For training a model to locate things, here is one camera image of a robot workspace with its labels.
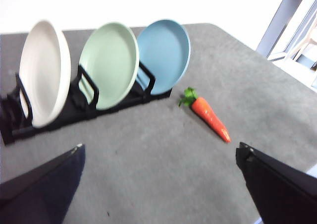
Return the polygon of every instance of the dish rack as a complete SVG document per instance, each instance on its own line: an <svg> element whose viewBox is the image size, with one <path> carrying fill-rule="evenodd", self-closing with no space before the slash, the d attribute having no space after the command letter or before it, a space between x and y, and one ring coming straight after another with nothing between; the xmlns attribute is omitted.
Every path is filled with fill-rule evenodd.
<svg viewBox="0 0 317 224"><path fill-rule="evenodd" d="M16 87L11 93L7 94L6 98L0 98L0 132L4 144L7 145L15 140L31 137L38 133L56 130L82 120L90 120L103 114L117 112L128 107L149 103L153 100L168 98L172 89L159 95L151 95L156 79L141 62L139 67L150 79L148 87L143 90L140 84L135 81L128 95L119 104L110 109L98 110L96 105L99 98L99 89L85 69L78 65L77 76L69 85L69 91L62 111L52 123L41 128L32 126L31 103L19 75L15 74ZM94 90L94 97L90 103L87 102L85 95L79 89L79 81L82 76L85 77ZM28 117L25 117L21 106L20 91L27 104Z"/></svg>

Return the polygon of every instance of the toy carrot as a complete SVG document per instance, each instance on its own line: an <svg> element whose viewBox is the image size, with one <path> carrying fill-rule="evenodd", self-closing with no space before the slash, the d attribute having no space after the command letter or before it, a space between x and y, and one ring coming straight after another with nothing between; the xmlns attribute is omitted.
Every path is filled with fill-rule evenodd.
<svg viewBox="0 0 317 224"><path fill-rule="evenodd" d="M227 128L214 114L212 108L203 97L198 97L195 89L188 87L184 91L185 97L179 101L178 106L182 104L190 107L201 119L203 119L225 142L230 142L231 138Z"/></svg>

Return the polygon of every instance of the gray table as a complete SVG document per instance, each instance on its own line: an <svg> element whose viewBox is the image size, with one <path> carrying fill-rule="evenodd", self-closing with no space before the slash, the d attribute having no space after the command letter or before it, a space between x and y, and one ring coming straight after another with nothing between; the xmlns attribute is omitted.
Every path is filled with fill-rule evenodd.
<svg viewBox="0 0 317 224"><path fill-rule="evenodd" d="M235 148L244 141L307 170L317 162L317 96L218 27L186 28L190 65L169 99L2 144L1 180L85 143L86 165L65 224L254 222L259 214L235 164ZM90 33L65 32L73 68ZM14 87L25 37L1 37L2 95ZM230 144L177 107L189 85L227 126Z"/></svg>

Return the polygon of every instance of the plate rim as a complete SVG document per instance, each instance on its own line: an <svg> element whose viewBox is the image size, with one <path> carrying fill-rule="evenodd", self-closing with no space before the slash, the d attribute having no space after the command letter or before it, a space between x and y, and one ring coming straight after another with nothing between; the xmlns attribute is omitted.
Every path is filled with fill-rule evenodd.
<svg viewBox="0 0 317 224"><path fill-rule="evenodd" d="M172 89L172 88L181 80L181 78L182 78L182 77L184 76L184 74L186 73L186 70L187 70L187 68L188 68L189 61L190 61L190 56L191 56L191 42L190 42L190 38L189 38L188 32L187 32L186 28L185 28L183 25L181 25L180 23L178 23L177 21L175 21L175 20L173 20L173 19L167 19L167 18L166 18L166 19L158 20L158 21L155 21L155 22L151 23L149 26L147 26L146 28L144 28L144 29L140 32L140 34L138 35L138 38L137 38L137 39L139 39L139 37L142 35L142 33L143 33L146 29L148 29L150 26L152 26L152 25L154 25L154 24L157 24L157 23L164 22L164 21L168 21L168 22L172 22L172 23L176 24L176 25L179 26L179 27L182 29L182 31L185 33L185 36L186 36L187 42L188 42L188 56L187 56L186 65L185 65L185 67L184 67L184 69L183 69L183 72L182 72L181 75L178 77L178 79L177 79L171 86L169 86L169 88L168 88L167 90L165 90L165 91L160 91L160 92L156 92L156 93L152 93L152 91L153 91L153 89L154 89L154 87L155 87L155 84L154 84L154 87L153 87L153 89L152 89L152 91L151 91L151 95L163 94L163 93L167 92L168 90Z"/></svg>
<svg viewBox="0 0 317 224"><path fill-rule="evenodd" d="M22 53L21 53L19 75L23 74L23 70L24 70L23 67L21 68L21 65L23 63L22 59L23 59L23 52L24 52L25 44L26 44L29 36L31 35L31 32L34 31L36 29L36 27L42 23L49 25L55 33L55 36L56 36L56 39L58 42L57 46L59 48L59 56L60 56L60 64L59 64L60 75L59 75L59 85L58 85L57 97L56 97L53 109L51 110L50 114L47 117L45 117L46 119L39 119L36 116L34 116L34 114L36 114L36 112L34 112L34 109L35 109L34 104L36 104L36 103L34 102L32 104L32 102L31 102L32 99L30 99L30 94L27 94L29 99L30 99L32 113L33 113L32 125L35 128L44 127L44 126L50 124L52 121L54 121L58 117L58 115L62 111L64 104L66 102L66 99L67 99L67 94L69 91L69 84L70 84L70 77L71 77L71 58L70 58L68 42L67 42L63 32L61 30L59 30L59 28L57 28L57 26L55 24L51 23L47 19L38 21L32 27L30 32L28 33L27 38L26 38L25 43L24 43L24 46L23 46L23 49L22 49ZM25 102L24 97L23 97L21 92L20 92L20 100L21 100L21 106L22 106L22 110L24 112L24 115L27 117L28 116L28 109L27 109L26 102Z"/></svg>
<svg viewBox="0 0 317 224"><path fill-rule="evenodd" d="M112 104L107 105L107 106L100 106L100 105L98 106L98 103L99 103L99 101L98 101L97 104L96 104L96 109L97 109L97 110L110 109L110 108L116 106L117 104L119 104L119 103L128 95L128 93L131 91L131 88L132 88L132 86L133 86L133 84L134 84L134 82L135 82L135 80L136 80L137 73L138 73L138 69L139 69L140 54L139 54L139 46L138 46L137 39L136 39L136 37L135 37L133 31L131 30L131 28L127 27L126 25L124 25L123 23L120 23L120 22L109 22L109 23L106 23L106 24L102 25L101 27L95 29L95 30L92 32L92 34L89 36L88 40L86 41L86 43L85 43L85 45L84 45L84 47L83 47L83 49L82 49L82 52L81 52L80 58L79 58L79 64L80 64L85 70L87 69L87 65L83 65L82 62L81 62L81 61L82 61L83 51L86 49L87 43L88 43L89 40L92 38L92 36L93 36L94 34L96 34L99 30L102 30L104 27L107 27L107 26L110 26L110 25L117 25L117 26L123 27L125 30L127 30L127 31L129 32L131 38L133 39L133 43L134 43L134 47L135 47L135 51L136 51L136 58L135 58L134 70L133 70L133 73L132 73L130 82L129 82L128 86L126 87L124 93L122 93L121 96L118 97L118 99L116 99L116 102L115 102L115 103L112 103ZM81 80L79 81L79 84L80 84L80 83L85 84L85 81L84 81L83 79L81 79ZM86 99L87 99L87 101L88 101L89 99L87 98L85 92L82 91L81 89L80 89L80 91L84 94L84 96L86 97Z"/></svg>

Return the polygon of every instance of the green plate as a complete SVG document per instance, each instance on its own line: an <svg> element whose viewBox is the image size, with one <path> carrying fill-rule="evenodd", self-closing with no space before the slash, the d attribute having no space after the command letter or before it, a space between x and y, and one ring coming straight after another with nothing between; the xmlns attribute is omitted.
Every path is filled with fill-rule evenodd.
<svg viewBox="0 0 317 224"><path fill-rule="evenodd" d="M131 90L139 68L136 38L121 23L109 23L95 30L86 42L79 64L99 88L97 109L109 109ZM79 88L90 103L94 91L83 77Z"/></svg>

